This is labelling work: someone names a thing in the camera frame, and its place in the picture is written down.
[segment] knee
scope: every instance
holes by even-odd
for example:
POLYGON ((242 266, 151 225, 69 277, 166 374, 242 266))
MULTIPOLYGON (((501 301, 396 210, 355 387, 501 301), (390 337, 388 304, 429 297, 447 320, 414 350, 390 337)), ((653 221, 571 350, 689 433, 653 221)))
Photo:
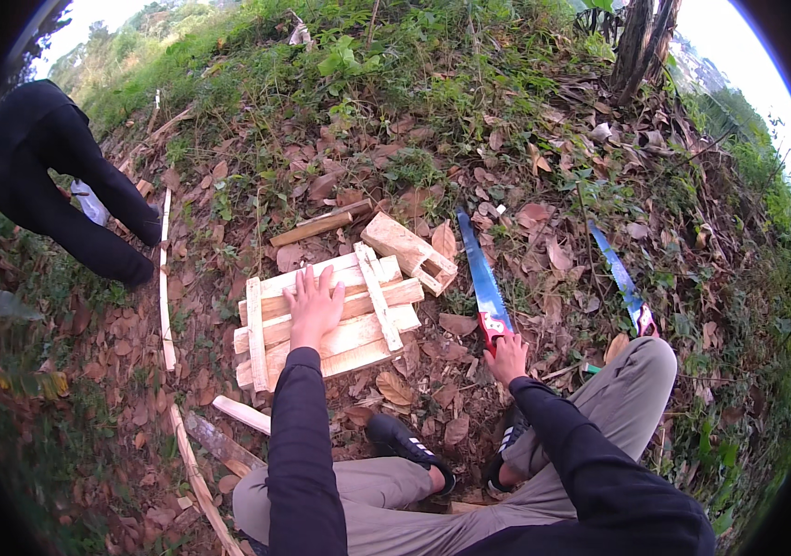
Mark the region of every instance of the knee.
POLYGON ((269 510, 266 469, 251 472, 234 487, 232 509, 235 527, 263 544, 269 542, 269 510))

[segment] red saw handle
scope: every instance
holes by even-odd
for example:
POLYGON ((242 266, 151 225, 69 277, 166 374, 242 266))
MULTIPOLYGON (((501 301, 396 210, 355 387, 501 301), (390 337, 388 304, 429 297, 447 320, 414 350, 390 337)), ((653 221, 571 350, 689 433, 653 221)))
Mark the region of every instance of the red saw handle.
POLYGON ((491 317, 488 312, 479 313, 479 327, 481 328, 481 333, 485 336, 485 348, 495 357, 497 357, 498 352, 497 348, 494 347, 494 340, 501 336, 513 336, 513 333, 506 327, 506 322, 499 318, 491 317))

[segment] black sneaker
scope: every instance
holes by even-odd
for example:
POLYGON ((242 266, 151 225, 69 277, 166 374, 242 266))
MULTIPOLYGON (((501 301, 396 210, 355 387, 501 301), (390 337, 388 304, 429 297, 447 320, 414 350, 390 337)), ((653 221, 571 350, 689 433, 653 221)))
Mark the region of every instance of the black sneaker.
POLYGON ((407 425, 395 417, 378 413, 367 421, 364 433, 374 445, 378 457, 397 455, 426 470, 432 469, 433 465, 438 467, 445 477, 445 487, 435 494, 446 495, 454 489, 454 473, 414 436, 407 425))
POLYGON ((518 440, 529 427, 528 419, 526 419, 522 411, 519 410, 519 406, 510 408, 509 413, 506 414, 504 438, 500 441, 500 448, 498 452, 494 454, 494 460, 489 464, 488 470, 485 472, 485 483, 490 489, 499 492, 510 491, 510 486, 503 486, 500 483, 500 467, 504 462, 502 453, 515 444, 515 441, 518 440))

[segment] plastic bag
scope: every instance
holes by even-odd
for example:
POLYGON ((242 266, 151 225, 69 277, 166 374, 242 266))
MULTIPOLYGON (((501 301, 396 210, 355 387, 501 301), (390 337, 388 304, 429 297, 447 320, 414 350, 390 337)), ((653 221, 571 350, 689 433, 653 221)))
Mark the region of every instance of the plastic bag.
POLYGON ((108 217, 111 216, 111 213, 101 203, 99 197, 95 196, 93 189, 89 185, 75 180, 74 183, 70 184, 70 192, 81 193, 77 197, 80 201, 80 207, 83 208, 83 214, 91 221, 99 226, 104 226, 108 222, 108 217))

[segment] blue saw blade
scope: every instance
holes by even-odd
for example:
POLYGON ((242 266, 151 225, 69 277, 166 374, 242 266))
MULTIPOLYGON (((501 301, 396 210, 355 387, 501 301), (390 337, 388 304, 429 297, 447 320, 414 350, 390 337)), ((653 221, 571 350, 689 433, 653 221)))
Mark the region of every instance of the blue saw blade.
POLYGON ((624 264, 618 258, 618 254, 612 249, 609 240, 605 239, 605 235, 599 228, 596 228, 592 220, 587 221, 587 226, 590 228, 590 233, 593 234, 596 244, 599 246, 599 250, 605 255, 605 260, 608 261, 609 266, 612 267, 612 277, 615 279, 615 283, 618 284, 618 289, 624 297, 626 311, 630 313, 630 318, 633 320, 633 324, 637 327, 638 331, 639 317, 642 315, 643 298, 640 297, 633 283, 633 279, 630 278, 630 274, 627 273, 624 264))
POLYGON ((506 328, 512 332, 513 324, 506 316, 506 307, 500 296, 497 280, 494 279, 494 272, 491 271, 485 254, 481 252, 479 241, 473 233, 473 225, 469 222, 469 215, 462 208, 458 208, 456 219, 460 226, 460 235, 463 237, 463 245, 467 250, 469 272, 473 275, 475 302, 479 306, 479 313, 487 312, 491 317, 504 321, 506 328))

